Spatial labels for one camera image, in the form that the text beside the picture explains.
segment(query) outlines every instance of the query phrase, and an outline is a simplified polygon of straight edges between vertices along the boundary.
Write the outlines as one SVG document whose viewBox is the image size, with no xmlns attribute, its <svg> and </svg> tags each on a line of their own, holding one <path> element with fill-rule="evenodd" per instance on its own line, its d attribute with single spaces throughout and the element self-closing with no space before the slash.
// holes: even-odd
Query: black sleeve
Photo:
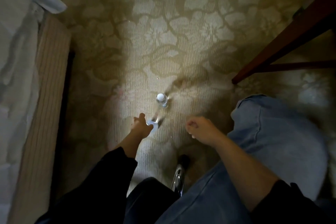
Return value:
<svg viewBox="0 0 336 224">
<path fill-rule="evenodd" d="M 84 182 L 66 193 L 36 224 L 123 223 L 126 194 L 137 167 L 123 148 L 108 152 Z"/>
<path fill-rule="evenodd" d="M 295 183 L 277 181 L 251 213 L 253 223 L 334 223 Z"/>
</svg>

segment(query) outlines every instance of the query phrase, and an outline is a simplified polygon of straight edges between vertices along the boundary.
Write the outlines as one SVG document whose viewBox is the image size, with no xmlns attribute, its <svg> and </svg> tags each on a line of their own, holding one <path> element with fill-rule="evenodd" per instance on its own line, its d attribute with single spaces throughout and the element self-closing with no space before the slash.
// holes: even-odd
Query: carpet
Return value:
<svg viewBox="0 0 336 224">
<path fill-rule="evenodd" d="M 292 20 L 305 0 L 62 0 L 58 18 L 73 34 L 76 57 L 70 82 L 58 195 L 78 186 L 94 164 L 129 132 L 133 116 L 157 112 L 160 128 L 144 139 L 129 188 L 153 176 L 170 186 L 180 154 L 191 157 L 189 187 L 217 154 L 184 129 L 189 115 L 204 115 L 225 133 L 230 112 L 250 94 L 278 97 L 336 138 L 334 70 L 255 74 L 231 79 Z M 332 32 L 279 62 L 329 59 Z"/>
</svg>

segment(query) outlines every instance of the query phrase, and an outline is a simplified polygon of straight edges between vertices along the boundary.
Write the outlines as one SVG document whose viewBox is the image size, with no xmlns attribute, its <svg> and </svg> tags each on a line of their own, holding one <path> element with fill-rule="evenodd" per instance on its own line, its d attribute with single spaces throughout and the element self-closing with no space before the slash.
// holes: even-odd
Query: person's left arm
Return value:
<svg viewBox="0 0 336 224">
<path fill-rule="evenodd" d="M 145 115 L 134 117 L 131 132 L 114 150 L 92 169 L 84 182 L 66 193 L 36 224 L 96 222 L 123 223 L 126 194 L 137 167 L 135 155 L 143 138 L 153 125 L 147 125 Z"/>
</svg>

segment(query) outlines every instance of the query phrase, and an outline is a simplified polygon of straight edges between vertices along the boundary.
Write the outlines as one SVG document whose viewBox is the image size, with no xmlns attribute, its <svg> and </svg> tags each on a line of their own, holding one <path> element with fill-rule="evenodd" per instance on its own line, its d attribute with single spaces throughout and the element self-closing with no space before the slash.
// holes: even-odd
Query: hand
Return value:
<svg viewBox="0 0 336 224">
<path fill-rule="evenodd" d="M 131 133 L 135 133 L 138 136 L 140 136 L 141 139 L 144 139 L 148 137 L 152 129 L 153 129 L 153 124 L 149 126 L 147 125 L 144 113 L 140 113 L 139 118 L 134 117 L 134 122 L 131 125 Z"/>
<path fill-rule="evenodd" d="M 211 147 L 216 147 L 217 142 L 224 136 L 210 120 L 204 117 L 189 118 L 185 129 L 193 138 Z"/>
</svg>

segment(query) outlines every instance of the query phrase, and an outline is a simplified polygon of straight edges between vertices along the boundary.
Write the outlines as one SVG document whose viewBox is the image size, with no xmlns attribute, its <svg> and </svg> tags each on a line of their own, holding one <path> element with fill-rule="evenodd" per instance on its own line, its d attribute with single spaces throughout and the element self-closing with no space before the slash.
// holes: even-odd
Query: person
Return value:
<svg viewBox="0 0 336 224">
<path fill-rule="evenodd" d="M 318 128 L 264 95 L 239 101 L 231 116 L 227 136 L 204 117 L 187 120 L 187 132 L 213 147 L 221 162 L 182 197 L 154 178 L 126 197 L 137 149 L 153 128 L 141 113 L 84 182 L 36 223 L 333 223 L 313 202 L 328 161 Z"/>
</svg>

